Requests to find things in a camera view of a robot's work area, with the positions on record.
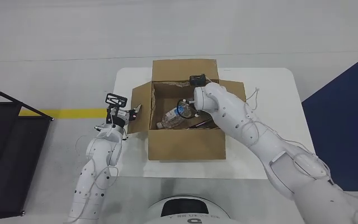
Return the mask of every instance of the cable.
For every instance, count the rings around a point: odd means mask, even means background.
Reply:
[[[93,188],[94,185],[96,185],[97,188],[99,188],[100,190],[108,190],[109,188],[111,188],[117,181],[117,178],[118,178],[118,175],[119,175],[119,169],[115,166],[106,166],[105,168],[103,168],[98,175],[96,175],[96,163],[95,163],[95,160],[93,158],[91,158],[92,162],[93,162],[93,169],[94,169],[94,173],[95,173],[95,179],[93,181],[93,183],[91,184],[91,187],[89,188],[87,194],[88,194],[88,197],[86,198],[86,201],[84,203],[84,206],[82,208],[82,211],[80,212],[79,216],[77,218],[75,218],[74,220],[70,221],[70,222],[64,222],[64,223],[74,223],[75,221],[79,220],[81,218],[81,216],[83,215],[84,213],[84,209],[86,208],[86,206],[88,205],[88,201],[90,200],[90,197],[91,197],[91,190]],[[97,184],[97,179],[98,177],[102,174],[102,172],[106,169],[109,169],[109,168],[115,168],[117,170],[117,174],[116,174],[116,179],[113,181],[113,183],[108,187],[108,188],[100,188]]]
[[[183,101],[184,103],[186,103],[186,100],[185,100],[185,99],[180,99],[180,100],[178,101],[178,103],[177,103],[177,108],[176,108],[178,115],[181,116],[181,117],[184,118],[184,119],[194,118],[196,113],[194,113],[194,115],[192,115],[192,116],[185,117],[185,116],[183,116],[183,115],[179,112],[179,104],[180,104],[181,101]]]
[[[258,95],[258,91],[260,89],[259,88],[256,88],[255,87],[255,91],[252,93],[252,95],[249,97],[249,98],[246,98],[246,101],[249,100],[252,96],[254,96],[254,94],[256,93],[256,96],[255,96],[255,108],[252,109],[252,110],[256,110],[257,109],[257,95]]]
[[[96,174],[96,163],[95,163],[95,160],[94,160],[93,158],[91,158],[91,160],[92,160],[92,162],[93,162],[93,169],[94,169],[95,176],[97,176],[97,174]],[[108,170],[109,170],[109,168],[115,168],[115,169],[117,170],[116,179],[113,181],[113,183],[112,183],[108,188],[100,188],[100,187],[98,186],[97,182],[96,182],[96,180],[97,180],[97,178],[96,178],[96,179],[95,179],[95,184],[96,184],[96,186],[97,186],[99,189],[101,189],[101,190],[107,190],[107,189],[111,188],[111,187],[114,185],[114,183],[117,181],[118,174],[119,174],[119,169],[118,169],[117,167],[115,167],[115,166],[106,166],[105,168],[103,168],[103,169],[100,171],[100,173],[98,174],[98,176],[100,176],[101,173],[102,173],[105,169],[108,169]]]
[[[255,106],[255,108],[252,109],[252,110],[257,109],[257,95],[258,95],[258,91],[259,91],[259,89],[258,89],[258,88],[255,88],[255,91],[253,92],[253,94],[252,94],[249,98],[247,98],[247,100],[250,99],[250,98],[251,98],[252,96],[254,96],[254,94],[256,93],[256,97],[255,97],[256,106]],[[244,104],[244,111],[245,111],[245,113],[246,113],[245,116],[247,116],[247,115],[249,114],[248,111],[247,111],[246,105],[248,105],[248,104],[247,104],[247,103]],[[300,146],[301,146],[301,147],[300,147],[301,149],[303,149],[303,150],[304,150],[306,153],[308,153],[309,155],[313,156],[313,157],[322,165],[322,167],[323,167],[324,170],[326,171],[326,174],[327,174],[326,176],[329,178],[329,180],[331,181],[332,185],[335,185],[335,182],[333,181],[332,176],[331,176],[331,170],[330,170],[330,168],[328,167],[328,165],[327,165],[324,161],[322,161],[316,154],[314,154],[313,152],[310,152],[310,150],[308,150],[305,145],[303,145],[303,144],[300,143],[300,142],[288,140],[288,139],[285,139],[285,138],[281,137],[276,130],[274,130],[273,128],[271,128],[270,126],[268,126],[267,124],[265,124],[265,123],[263,123],[263,122],[261,122],[261,121],[259,121],[259,120],[253,120],[253,118],[251,118],[251,119],[249,120],[249,122],[247,122],[246,124],[244,124],[244,126],[242,127],[242,131],[243,131],[243,128],[244,128],[247,124],[249,124],[249,123],[252,123],[253,125],[255,125],[255,128],[256,128],[256,131],[257,131],[257,139],[256,139],[250,146],[248,146],[248,148],[250,148],[251,146],[255,145],[255,144],[258,142],[259,138],[260,138],[260,133],[259,133],[259,130],[258,130],[257,125],[256,125],[256,123],[259,123],[259,124],[263,125],[264,127],[266,127],[267,129],[269,129],[270,131],[272,131],[273,134],[276,135],[280,140],[282,140],[282,141],[284,141],[284,142],[287,142],[287,143],[295,143],[295,144],[300,145]],[[298,168],[297,162],[296,162],[296,158],[297,158],[299,155],[303,155],[303,154],[304,154],[304,153],[297,153],[297,154],[293,157],[293,163],[294,163],[294,166],[296,167],[296,169],[297,169],[299,172],[301,172],[302,174],[304,174],[304,175],[306,175],[306,176],[310,176],[311,178],[314,178],[314,179],[321,179],[321,178],[326,177],[326,176],[323,176],[323,177],[320,177],[320,176],[312,176],[311,174],[308,174],[308,173],[306,173],[306,172],[303,172],[300,168]]]

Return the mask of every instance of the cardboard box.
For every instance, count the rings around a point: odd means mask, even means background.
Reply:
[[[225,160],[225,134],[219,128],[189,129],[210,117],[209,114],[187,119],[173,129],[157,129],[156,123],[176,107],[179,99],[193,97],[194,86],[189,77],[204,73],[207,78],[240,99],[246,100],[242,82],[219,80],[216,60],[178,59],[153,61],[152,81],[132,91],[131,107],[142,107],[129,133],[148,132],[149,160]]]

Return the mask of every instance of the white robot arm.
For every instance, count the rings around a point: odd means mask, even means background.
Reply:
[[[225,87],[211,82],[195,88],[194,106],[209,113],[225,134],[260,159],[271,184],[295,201],[306,223],[357,222],[355,209],[331,181],[327,165],[315,154],[281,138]]]
[[[121,110],[127,99],[108,94],[106,123],[103,127],[95,127],[100,133],[90,141],[86,156],[87,164],[82,168],[78,179],[71,210],[66,223],[95,224],[98,221],[106,190],[115,182],[110,175],[122,151],[124,126],[135,120],[140,105],[132,110]]]

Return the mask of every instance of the gray floor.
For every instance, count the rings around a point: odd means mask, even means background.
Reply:
[[[79,173],[87,162],[87,143],[96,134],[93,126],[101,122],[62,119],[51,124],[26,202],[26,216],[1,220],[1,224],[65,221]],[[119,177],[109,190],[100,222],[142,223],[151,204],[182,194],[211,200],[232,218],[247,224],[303,223],[294,203],[281,196],[268,180],[131,177]]]
[[[358,61],[357,7],[356,0],[1,1],[0,90],[38,109],[104,108],[121,68],[213,58],[219,67],[288,68],[305,100]],[[101,123],[53,122],[27,215],[0,223],[65,221],[89,137],[75,143]],[[243,223],[303,223],[267,180],[129,177],[109,190],[100,222],[141,223],[149,205],[172,194],[206,197]]]

